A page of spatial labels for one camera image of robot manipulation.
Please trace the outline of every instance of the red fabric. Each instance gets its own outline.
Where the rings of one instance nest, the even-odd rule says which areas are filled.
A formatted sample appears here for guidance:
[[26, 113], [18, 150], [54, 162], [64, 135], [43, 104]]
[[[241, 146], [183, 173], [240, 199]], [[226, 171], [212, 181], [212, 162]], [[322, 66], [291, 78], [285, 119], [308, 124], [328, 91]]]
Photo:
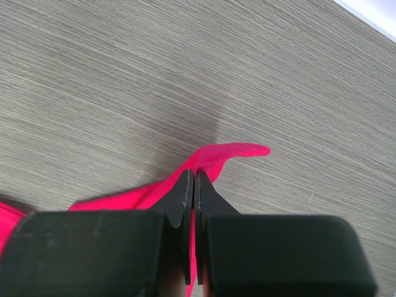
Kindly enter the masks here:
[[[151, 184], [130, 192], [125, 192], [112, 197], [104, 197], [95, 201], [78, 202], [69, 210], [122, 210], [122, 209], [147, 209], [160, 200], [175, 184], [183, 170], [204, 171], [211, 182], [214, 182], [223, 169], [225, 162], [233, 157], [266, 156], [270, 149], [257, 144], [211, 144], [200, 148], [188, 158], [169, 178], [159, 183]], [[10, 232], [22, 217], [10, 217], [4, 212], [4, 220], [0, 221], [0, 249], [4, 246]], [[191, 283], [187, 286], [186, 295], [190, 296], [197, 277], [195, 257], [195, 226], [191, 224]]]

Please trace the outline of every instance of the gray table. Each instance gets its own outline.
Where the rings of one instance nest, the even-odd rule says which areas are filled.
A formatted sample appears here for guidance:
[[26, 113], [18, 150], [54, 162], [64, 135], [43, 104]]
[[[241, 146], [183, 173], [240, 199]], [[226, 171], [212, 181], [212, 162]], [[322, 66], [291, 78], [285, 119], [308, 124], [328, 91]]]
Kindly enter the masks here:
[[245, 213], [346, 218], [394, 295], [395, 43], [331, 0], [0, 7], [3, 194], [66, 209], [163, 179], [201, 145], [268, 145], [218, 191]]

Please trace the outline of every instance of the gray wood grain surface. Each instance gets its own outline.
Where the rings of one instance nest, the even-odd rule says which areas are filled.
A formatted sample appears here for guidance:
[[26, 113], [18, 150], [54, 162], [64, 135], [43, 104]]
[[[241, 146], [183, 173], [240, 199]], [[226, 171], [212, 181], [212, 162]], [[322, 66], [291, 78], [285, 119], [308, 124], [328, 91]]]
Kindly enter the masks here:
[[66, 209], [205, 144], [264, 144], [218, 191], [346, 218], [393, 296], [395, 69], [396, 44], [331, 0], [0, 0], [0, 192]]

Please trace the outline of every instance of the white object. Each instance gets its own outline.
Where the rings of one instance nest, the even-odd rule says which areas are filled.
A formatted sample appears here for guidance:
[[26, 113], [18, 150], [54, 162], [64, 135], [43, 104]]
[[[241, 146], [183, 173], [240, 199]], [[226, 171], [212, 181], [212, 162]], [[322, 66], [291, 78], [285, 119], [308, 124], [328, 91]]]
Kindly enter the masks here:
[[396, 42], [396, 0], [334, 0]]

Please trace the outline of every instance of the folded cloth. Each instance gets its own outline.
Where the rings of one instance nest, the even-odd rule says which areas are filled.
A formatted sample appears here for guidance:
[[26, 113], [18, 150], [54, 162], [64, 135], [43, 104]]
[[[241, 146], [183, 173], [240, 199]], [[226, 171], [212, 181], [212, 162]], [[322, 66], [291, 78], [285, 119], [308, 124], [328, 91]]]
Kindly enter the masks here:
[[[221, 173], [225, 162], [233, 157], [258, 157], [266, 156], [270, 149], [258, 144], [231, 143], [210, 144], [200, 148], [188, 158], [174, 173], [164, 181], [154, 183], [133, 191], [125, 192], [112, 197], [104, 197], [95, 201], [78, 202], [70, 207], [70, 211], [88, 210], [124, 210], [124, 209], [147, 209], [160, 200], [174, 186], [183, 170], [204, 171], [208, 174], [211, 182], [214, 182]], [[0, 251], [10, 235], [12, 229], [22, 218], [7, 217], [0, 220]], [[186, 296], [190, 297], [197, 278], [195, 257], [195, 226], [191, 224], [191, 285], [186, 288]]]

